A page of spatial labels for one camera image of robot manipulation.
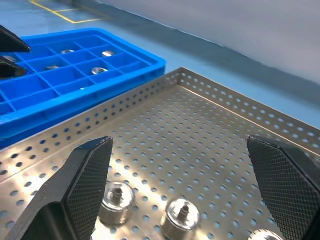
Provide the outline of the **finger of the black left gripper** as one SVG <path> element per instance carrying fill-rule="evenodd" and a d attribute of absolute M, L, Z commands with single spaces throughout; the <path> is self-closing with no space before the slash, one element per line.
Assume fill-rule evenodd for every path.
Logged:
<path fill-rule="evenodd" d="M 4 56 L 0 56 L 0 80 L 22 77 L 27 74 L 27 69 L 17 65 Z"/>
<path fill-rule="evenodd" d="M 0 25 L 0 53 L 29 53 L 31 47 L 13 32 Z"/>

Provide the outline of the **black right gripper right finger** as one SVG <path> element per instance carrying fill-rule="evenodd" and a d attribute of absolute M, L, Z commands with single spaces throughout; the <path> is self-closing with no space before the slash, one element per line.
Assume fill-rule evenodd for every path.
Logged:
<path fill-rule="evenodd" d="M 320 240 L 320 167 L 301 149 L 257 135 L 246 146 L 260 195 L 285 240 Z"/>

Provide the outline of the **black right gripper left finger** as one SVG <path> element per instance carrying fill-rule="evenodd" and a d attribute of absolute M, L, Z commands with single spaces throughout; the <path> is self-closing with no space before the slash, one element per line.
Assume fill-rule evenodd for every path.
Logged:
<path fill-rule="evenodd" d="M 4 240 L 90 240 L 112 148 L 110 136 L 76 147 L 36 192 Z"/>

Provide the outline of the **blue plastic compartment tray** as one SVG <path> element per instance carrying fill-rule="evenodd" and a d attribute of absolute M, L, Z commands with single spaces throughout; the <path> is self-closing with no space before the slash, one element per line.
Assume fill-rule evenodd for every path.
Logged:
<path fill-rule="evenodd" d="M 67 120 L 165 72 L 166 62 L 101 28 L 81 28 L 23 40 L 29 53 L 11 53 L 27 70 L 0 80 L 0 149 Z M 72 53 L 61 54 L 71 49 Z M 102 57 L 105 50 L 115 52 Z M 47 66 L 59 66 L 45 70 Z M 108 69 L 92 74 L 94 67 Z"/>

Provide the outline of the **perforated steel tray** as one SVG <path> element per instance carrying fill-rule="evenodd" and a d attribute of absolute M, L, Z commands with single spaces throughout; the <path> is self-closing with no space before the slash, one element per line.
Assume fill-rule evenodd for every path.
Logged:
<path fill-rule="evenodd" d="M 195 240 L 279 233 L 261 199 L 248 135 L 298 147 L 320 166 L 320 129 L 177 69 L 0 151 L 0 240 L 71 151 L 103 136 L 113 138 L 107 178 L 129 184 L 136 207 L 122 226 L 97 221 L 94 240 L 165 240 L 161 216 L 176 197 L 199 209 Z"/>

